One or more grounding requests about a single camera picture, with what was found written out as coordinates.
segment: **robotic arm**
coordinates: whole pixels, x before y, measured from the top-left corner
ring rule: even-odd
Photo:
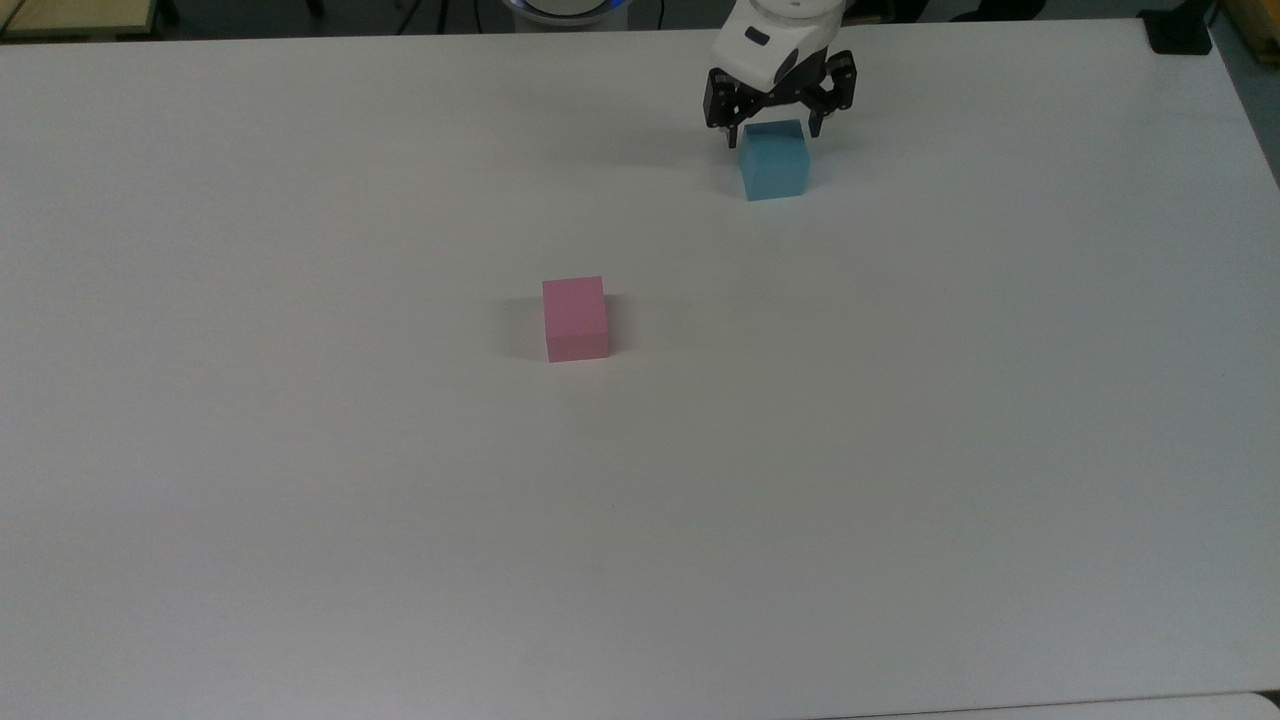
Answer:
[[[845,0],[737,0],[712,45],[716,68],[707,76],[703,113],[707,127],[728,133],[764,108],[803,102],[809,135],[854,104],[858,68],[845,50],[827,58],[840,29]],[[832,87],[823,87],[831,76]]]

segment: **pink cube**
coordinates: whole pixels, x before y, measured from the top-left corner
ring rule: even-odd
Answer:
[[[543,316],[552,363],[609,356],[609,318],[599,275],[544,282]]]

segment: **blue cube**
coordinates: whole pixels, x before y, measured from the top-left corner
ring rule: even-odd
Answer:
[[[809,149],[800,120],[758,123],[742,128],[737,151],[748,200],[795,197],[809,179]]]

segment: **wooden furniture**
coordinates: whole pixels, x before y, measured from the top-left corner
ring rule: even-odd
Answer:
[[[146,33],[155,10],[156,0],[26,0],[4,37]]]

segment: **white table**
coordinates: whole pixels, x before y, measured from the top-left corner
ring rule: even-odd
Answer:
[[[1224,694],[938,712],[928,720],[1280,720],[1280,710],[1256,694]]]
[[[1138,22],[0,47],[0,716],[769,720],[1280,684],[1280,192]],[[549,365],[539,282],[620,352]]]

